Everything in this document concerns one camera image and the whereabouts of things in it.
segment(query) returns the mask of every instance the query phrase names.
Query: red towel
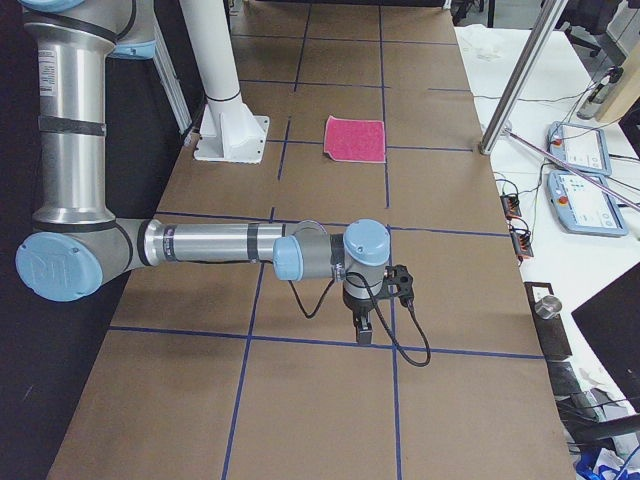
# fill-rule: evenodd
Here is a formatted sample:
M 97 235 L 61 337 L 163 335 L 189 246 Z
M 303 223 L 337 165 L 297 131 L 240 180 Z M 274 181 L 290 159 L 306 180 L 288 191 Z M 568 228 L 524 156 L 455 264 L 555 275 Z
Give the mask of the red towel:
M 384 163 L 384 122 L 329 116 L 324 152 L 336 162 Z

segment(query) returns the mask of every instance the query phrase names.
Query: white post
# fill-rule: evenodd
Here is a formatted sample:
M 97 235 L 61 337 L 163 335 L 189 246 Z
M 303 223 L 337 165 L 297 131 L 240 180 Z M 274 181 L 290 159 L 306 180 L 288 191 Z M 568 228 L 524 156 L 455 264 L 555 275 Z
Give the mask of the white post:
M 254 116 L 242 102 L 224 0 L 181 0 L 191 47 L 207 95 L 195 157 L 198 160 L 258 163 L 268 117 Z

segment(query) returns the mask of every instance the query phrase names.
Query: light blue cap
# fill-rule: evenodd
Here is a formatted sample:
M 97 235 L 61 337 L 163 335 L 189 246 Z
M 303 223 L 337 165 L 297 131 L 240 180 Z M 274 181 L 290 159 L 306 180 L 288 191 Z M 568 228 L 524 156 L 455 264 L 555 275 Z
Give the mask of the light blue cap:
M 273 243 L 273 268 L 280 280 L 302 280 L 304 261 L 296 237 L 278 238 Z
M 363 265 L 378 267 L 389 260 L 389 232 L 380 222 L 367 218 L 358 220 L 344 232 L 344 249 Z
M 84 0 L 18 0 L 23 6 L 38 12 L 60 13 L 77 7 Z
M 156 41 L 151 40 L 143 43 L 123 43 L 116 45 L 116 48 L 109 54 L 111 58 L 122 60 L 149 60 L 156 54 Z
M 41 297 L 70 302 L 95 292 L 102 285 L 100 262 L 76 239 L 61 233 L 29 236 L 16 253 L 22 281 Z

